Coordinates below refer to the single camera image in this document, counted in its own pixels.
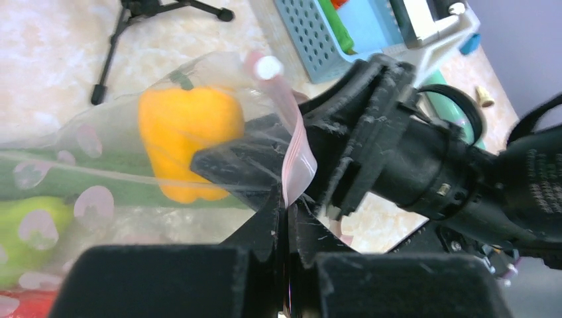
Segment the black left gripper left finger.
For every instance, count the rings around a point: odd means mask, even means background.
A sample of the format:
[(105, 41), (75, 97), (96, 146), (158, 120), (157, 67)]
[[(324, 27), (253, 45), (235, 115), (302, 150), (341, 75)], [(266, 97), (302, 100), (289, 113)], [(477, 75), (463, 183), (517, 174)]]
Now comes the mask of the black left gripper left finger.
[(76, 260), (51, 317), (276, 317), (286, 282), (284, 203), (262, 207), (219, 244), (102, 245)]

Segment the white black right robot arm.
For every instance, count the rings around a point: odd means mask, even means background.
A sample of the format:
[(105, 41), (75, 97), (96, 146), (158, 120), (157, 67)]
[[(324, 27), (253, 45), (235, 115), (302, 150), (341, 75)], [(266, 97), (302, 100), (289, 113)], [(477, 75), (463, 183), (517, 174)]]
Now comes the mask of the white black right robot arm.
[(414, 67), (383, 54), (356, 61), (327, 91), (300, 104), (317, 170), (305, 192), (306, 215), (322, 205), (335, 219), (367, 193), (427, 218), (394, 252), (460, 251), (481, 258), (540, 258), (561, 268), (561, 127), (537, 122), (561, 97), (534, 109), (512, 130), (505, 151), (491, 154), (461, 138), (459, 126), (416, 109), (431, 92), (455, 102), (474, 139), (484, 119), (458, 89), (410, 87)]

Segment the clear pink zip top bag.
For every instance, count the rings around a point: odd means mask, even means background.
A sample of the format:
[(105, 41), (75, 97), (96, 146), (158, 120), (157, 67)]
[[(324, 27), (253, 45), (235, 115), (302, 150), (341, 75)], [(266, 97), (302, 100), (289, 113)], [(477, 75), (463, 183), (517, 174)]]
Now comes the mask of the clear pink zip top bag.
[(1, 145), (1, 316), (46, 317), (102, 244), (221, 241), (317, 160), (274, 56), (212, 52), (57, 131)]

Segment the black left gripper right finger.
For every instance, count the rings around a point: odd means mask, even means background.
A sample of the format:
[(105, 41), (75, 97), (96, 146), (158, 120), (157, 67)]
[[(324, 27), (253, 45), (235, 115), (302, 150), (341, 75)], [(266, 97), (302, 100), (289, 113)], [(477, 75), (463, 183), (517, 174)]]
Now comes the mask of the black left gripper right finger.
[(494, 278), (473, 256), (361, 254), (305, 203), (288, 210), (293, 317), (510, 317)]

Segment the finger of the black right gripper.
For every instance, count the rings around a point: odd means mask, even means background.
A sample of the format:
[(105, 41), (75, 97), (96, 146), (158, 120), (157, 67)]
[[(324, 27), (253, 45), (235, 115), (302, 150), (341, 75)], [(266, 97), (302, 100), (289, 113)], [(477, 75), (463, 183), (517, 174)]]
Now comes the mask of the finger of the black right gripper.
[(269, 201), (274, 209), (283, 208), (282, 165), (289, 142), (277, 115), (265, 115), (247, 121), (241, 138), (197, 151), (190, 169), (255, 211)]

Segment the yellow bell pepper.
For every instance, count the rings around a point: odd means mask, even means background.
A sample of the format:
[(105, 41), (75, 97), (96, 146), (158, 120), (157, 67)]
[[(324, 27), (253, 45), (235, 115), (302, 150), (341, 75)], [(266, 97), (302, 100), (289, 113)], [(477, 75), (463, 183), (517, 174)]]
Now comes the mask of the yellow bell pepper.
[(139, 134), (162, 193), (178, 203), (220, 201), (228, 192), (192, 172), (194, 154), (242, 137), (245, 120), (235, 90), (226, 85), (196, 85), (173, 71), (142, 92)]

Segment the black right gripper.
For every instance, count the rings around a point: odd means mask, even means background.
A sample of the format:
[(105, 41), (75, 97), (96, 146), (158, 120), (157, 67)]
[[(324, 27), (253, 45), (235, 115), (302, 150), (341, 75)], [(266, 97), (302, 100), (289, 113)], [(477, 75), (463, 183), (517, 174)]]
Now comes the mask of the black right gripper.
[(414, 67), (383, 54), (357, 62), (307, 102), (303, 119), (318, 170), (306, 190), (313, 213), (330, 203), (354, 212), (367, 193), (430, 219), (450, 202), (438, 179), (451, 155), (448, 126), (416, 119)]

